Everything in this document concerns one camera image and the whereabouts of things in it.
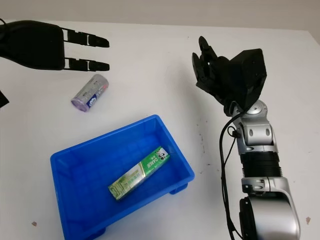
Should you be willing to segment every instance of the white table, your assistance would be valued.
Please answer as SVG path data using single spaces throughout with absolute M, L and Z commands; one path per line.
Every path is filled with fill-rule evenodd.
M 110 48 L 66 46 L 68 57 L 109 63 L 110 71 L 102 74 L 110 86 L 89 112 L 81 112 L 70 100 L 94 73 L 40 71 L 0 58 L 0 89 L 10 101 L 0 111 L 0 239 L 63 239 L 50 156 L 152 114 L 162 118 L 196 177 L 179 194 L 167 194 L 110 225 L 100 239 L 229 239 L 218 149 L 228 118 L 212 96 L 195 86 L 191 55 L 200 53 L 201 35 L 218 55 L 228 58 L 242 50 L 263 49 L 268 77 L 260 99 L 269 108 L 280 165 L 300 219 L 301 239 L 316 239 L 320 226 L 320 46 L 308 32 L 54 24 L 110 41 Z M 225 137 L 226 149 L 231 141 Z M 227 165 L 227 182 L 238 228 L 239 200 L 245 196 L 241 178 L 235 147 Z

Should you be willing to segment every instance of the toothpaste box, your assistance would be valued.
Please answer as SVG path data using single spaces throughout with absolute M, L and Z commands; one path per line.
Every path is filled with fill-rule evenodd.
M 169 159 L 169 157 L 170 155 L 166 150 L 159 146 L 118 180 L 112 183 L 108 187 L 111 194 L 116 200 L 122 199 L 150 177 Z

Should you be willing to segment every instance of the silver robotic arm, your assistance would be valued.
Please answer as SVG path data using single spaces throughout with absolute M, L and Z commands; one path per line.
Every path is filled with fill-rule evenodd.
M 268 108 L 259 100 L 267 72 L 261 49 L 244 50 L 232 59 L 217 56 L 204 37 L 199 38 L 201 56 L 192 54 L 196 86 L 223 105 L 224 113 L 232 117 L 223 127 L 219 139 L 222 197 L 226 222 L 232 240 L 236 232 L 243 240 L 299 240 L 300 224 L 283 177 L 275 133 L 267 120 Z M 240 200 L 241 233 L 231 217 L 223 154 L 223 136 L 229 124 L 236 127 L 242 163 L 242 191 L 248 194 Z
M 240 113 L 235 107 L 233 115 Z M 298 240 L 300 224 L 288 180 L 282 176 L 268 108 L 260 100 L 233 123 L 243 164 L 240 223 L 244 239 Z

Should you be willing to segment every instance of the can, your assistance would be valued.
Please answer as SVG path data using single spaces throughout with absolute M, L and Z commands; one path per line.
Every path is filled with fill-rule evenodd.
M 72 98 L 71 103 L 79 110 L 87 112 L 108 88 L 108 80 L 100 74 L 94 75 L 90 81 Z

